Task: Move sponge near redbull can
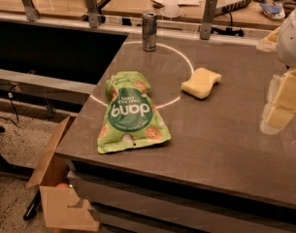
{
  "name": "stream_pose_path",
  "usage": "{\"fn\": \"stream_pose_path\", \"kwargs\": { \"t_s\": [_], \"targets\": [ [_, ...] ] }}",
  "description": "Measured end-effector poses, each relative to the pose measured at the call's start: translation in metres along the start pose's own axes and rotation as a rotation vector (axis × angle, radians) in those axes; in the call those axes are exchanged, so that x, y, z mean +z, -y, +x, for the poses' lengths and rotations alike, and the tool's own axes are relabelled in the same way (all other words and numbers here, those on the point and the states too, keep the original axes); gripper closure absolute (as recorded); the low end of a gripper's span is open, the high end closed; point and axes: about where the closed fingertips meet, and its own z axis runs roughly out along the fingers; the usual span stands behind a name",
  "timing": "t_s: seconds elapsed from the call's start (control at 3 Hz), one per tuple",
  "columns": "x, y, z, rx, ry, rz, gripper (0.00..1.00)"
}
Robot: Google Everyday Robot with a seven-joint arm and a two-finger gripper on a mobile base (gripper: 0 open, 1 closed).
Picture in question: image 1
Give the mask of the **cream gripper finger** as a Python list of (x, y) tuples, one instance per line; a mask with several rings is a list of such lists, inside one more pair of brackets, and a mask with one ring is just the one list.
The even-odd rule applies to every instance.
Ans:
[(280, 28), (278, 27), (273, 30), (268, 36), (261, 39), (256, 48), (265, 52), (276, 51), (279, 33)]
[(262, 113), (260, 130), (274, 135), (283, 130), (296, 114), (296, 68), (282, 76), (273, 75)]

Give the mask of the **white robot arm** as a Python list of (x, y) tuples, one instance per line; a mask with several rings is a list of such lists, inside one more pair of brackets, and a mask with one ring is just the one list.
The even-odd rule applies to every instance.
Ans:
[(276, 51), (280, 62), (288, 68), (282, 76), (273, 75), (262, 113), (261, 131), (274, 135), (280, 133), (296, 114), (296, 8), (281, 27), (263, 38), (256, 48)]

